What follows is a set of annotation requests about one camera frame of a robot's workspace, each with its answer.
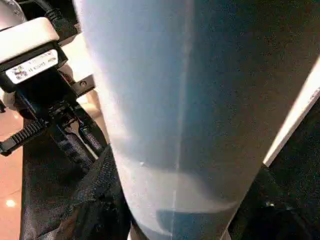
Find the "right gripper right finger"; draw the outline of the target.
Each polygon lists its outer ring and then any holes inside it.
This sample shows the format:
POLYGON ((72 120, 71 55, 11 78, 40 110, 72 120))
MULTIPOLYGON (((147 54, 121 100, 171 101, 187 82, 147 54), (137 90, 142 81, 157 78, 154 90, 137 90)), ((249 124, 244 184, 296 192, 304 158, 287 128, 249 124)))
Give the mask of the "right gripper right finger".
POLYGON ((235 240, 318 240, 320 231, 287 201, 264 164, 233 218, 235 240))

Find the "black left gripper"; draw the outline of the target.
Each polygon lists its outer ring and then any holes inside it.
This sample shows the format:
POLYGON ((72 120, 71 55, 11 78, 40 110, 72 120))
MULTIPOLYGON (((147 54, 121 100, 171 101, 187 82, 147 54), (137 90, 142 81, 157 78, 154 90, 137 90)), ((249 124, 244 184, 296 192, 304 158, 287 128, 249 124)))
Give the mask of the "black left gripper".
POLYGON ((42 132, 49 132, 66 157, 86 173, 104 151, 104 134, 77 99, 95 88, 92 78, 70 83, 60 72, 40 73, 11 91, 14 105, 30 124, 0 143, 10 155, 42 132))

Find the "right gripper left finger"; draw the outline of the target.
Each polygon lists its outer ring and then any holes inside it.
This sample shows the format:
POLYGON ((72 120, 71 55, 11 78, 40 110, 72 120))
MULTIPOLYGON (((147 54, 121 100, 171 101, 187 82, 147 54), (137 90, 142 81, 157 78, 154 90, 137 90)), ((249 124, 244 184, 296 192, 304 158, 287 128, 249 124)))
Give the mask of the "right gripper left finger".
POLYGON ((131 227, 110 147, 87 172, 64 157, 23 165, 24 240, 125 240, 131 227))

